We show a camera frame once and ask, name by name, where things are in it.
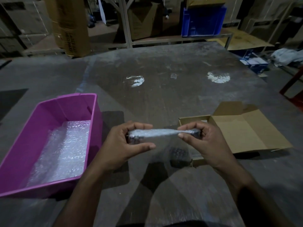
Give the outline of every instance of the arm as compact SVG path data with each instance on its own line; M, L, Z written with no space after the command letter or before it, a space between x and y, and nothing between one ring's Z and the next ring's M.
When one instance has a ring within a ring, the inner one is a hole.
M128 122L111 129L102 148L83 173L71 197L57 217L54 227L93 226L102 183L106 177L129 158L156 147L153 143L128 145L125 139L126 133L133 129L151 128L150 124Z
M294 226L274 200L233 156L221 130L206 122L193 122L178 130L202 130L202 139L180 133L179 137L198 150L207 163L225 180L247 227Z

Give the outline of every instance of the gray tabletop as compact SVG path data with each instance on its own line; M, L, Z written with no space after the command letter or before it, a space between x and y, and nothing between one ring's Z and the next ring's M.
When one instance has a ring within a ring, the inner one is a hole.
M73 92L98 94L104 136L127 120L174 128L179 117L212 114L222 101L253 103L295 148L240 160L297 226L303 225L303 114L216 42L122 49L81 59L20 58L0 71L0 90L28 89L2 120L0 158L34 106ZM136 156L104 185L95 226L189 221L244 226L225 182L209 167L176 168L179 140ZM51 226L65 204L0 199L4 226Z

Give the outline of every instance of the person's left hand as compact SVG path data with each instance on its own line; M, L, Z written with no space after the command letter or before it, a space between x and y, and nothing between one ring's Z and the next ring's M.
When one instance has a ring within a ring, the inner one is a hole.
M111 172L123 165L129 158L140 153L156 148L154 143L127 144L125 135L134 129L152 129L151 124L129 121L119 126L114 126L101 149L96 154L92 164L106 172Z

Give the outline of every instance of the bubble wrap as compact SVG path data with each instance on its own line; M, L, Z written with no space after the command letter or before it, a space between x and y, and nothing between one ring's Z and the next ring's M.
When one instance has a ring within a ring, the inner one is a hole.
M90 120L68 121L50 131L34 164L27 187L79 176L83 173Z
M138 144L146 142L149 138L162 137L177 135L179 133L188 133L196 138L200 138L201 131L199 129L192 129L186 131L173 130L173 129L150 129L150 130L140 130L135 129L128 132L128 143Z

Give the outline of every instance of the pink bin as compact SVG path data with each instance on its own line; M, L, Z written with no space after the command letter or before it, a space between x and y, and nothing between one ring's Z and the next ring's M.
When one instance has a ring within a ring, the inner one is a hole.
M71 191L81 176L25 187L50 130L65 121L91 120L84 170L101 147L102 117L96 94L70 94L39 103L0 165L0 197L49 198Z

